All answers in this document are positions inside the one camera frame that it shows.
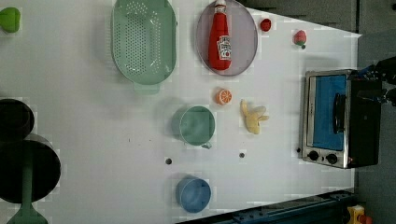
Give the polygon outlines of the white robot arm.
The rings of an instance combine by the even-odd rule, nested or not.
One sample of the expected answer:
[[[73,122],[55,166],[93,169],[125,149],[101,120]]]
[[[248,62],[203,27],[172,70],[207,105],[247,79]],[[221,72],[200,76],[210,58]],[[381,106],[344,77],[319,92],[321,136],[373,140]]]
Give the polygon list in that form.
[[[7,224],[49,224],[33,202],[49,195],[61,177],[62,165],[49,140],[29,134],[1,146],[1,198],[21,207]]]

